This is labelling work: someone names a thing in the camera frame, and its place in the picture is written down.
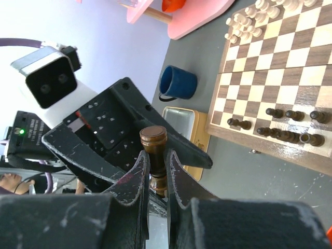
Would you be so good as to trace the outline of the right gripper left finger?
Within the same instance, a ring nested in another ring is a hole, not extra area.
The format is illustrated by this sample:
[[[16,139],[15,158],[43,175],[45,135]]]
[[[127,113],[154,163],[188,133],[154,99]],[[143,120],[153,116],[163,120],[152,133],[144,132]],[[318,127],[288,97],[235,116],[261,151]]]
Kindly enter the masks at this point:
[[[104,193],[1,196],[1,248],[144,248],[150,159]]]

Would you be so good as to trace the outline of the dark chess piece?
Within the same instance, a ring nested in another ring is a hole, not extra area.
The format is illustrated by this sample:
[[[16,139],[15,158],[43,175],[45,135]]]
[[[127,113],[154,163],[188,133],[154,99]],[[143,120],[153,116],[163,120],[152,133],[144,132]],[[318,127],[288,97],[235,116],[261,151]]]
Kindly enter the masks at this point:
[[[285,116],[292,119],[293,121],[302,121],[305,118],[305,113],[294,110],[287,110]]]
[[[259,127],[256,132],[259,135],[263,135],[265,137],[277,138],[280,136],[281,130],[277,128],[269,128],[269,127]]]
[[[330,114],[328,112],[314,110],[310,113],[310,118],[319,123],[326,124],[330,121]]]
[[[150,158],[150,188],[164,198],[167,190],[167,171],[164,160],[168,140],[167,130],[163,126],[145,127],[140,131],[140,139]]]
[[[310,144],[314,147],[322,146],[325,142],[324,137],[320,134],[304,133],[300,135],[299,139],[302,143]]]
[[[272,116],[273,118],[282,118],[284,112],[281,109],[267,108],[266,114]]]
[[[241,129],[244,130],[250,130],[251,129],[251,122],[247,121],[247,120],[238,120],[238,119],[234,119],[234,118],[230,118],[227,120],[227,124],[229,126],[234,126],[234,127],[240,127]]]

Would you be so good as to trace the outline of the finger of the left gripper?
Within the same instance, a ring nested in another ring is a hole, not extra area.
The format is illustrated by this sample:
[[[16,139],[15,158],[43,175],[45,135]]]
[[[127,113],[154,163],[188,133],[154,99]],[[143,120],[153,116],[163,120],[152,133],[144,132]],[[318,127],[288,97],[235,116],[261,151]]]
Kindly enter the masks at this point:
[[[124,176],[63,123],[47,132],[42,142],[87,187],[109,187]]]
[[[132,82],[117,82],[109,87],[109,93],[130,117],[139,130],[150,126],[163,126],[167,130],[166,150],[174,150],[183,165],[210,169],[213,161],[210,156],[188,139],[179,134],[151,106]]]

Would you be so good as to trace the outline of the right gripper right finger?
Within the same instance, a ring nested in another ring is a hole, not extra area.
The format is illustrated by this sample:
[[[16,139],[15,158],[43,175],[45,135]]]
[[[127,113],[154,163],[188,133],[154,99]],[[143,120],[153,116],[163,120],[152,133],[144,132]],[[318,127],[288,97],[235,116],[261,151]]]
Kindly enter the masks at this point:
[[[169,248],[331,248],[314,210],[301,202],[213,195],[167,155]]]

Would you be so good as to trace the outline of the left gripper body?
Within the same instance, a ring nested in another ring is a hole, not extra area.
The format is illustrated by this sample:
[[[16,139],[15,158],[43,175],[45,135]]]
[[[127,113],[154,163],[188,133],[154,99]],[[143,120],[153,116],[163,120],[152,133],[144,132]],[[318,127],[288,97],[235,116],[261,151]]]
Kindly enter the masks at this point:
[[[132,82],[129,77],[117,82]],[[143,149],[139,131],[108,88],[84,104],[63,123],[105,161],[126,174]]]

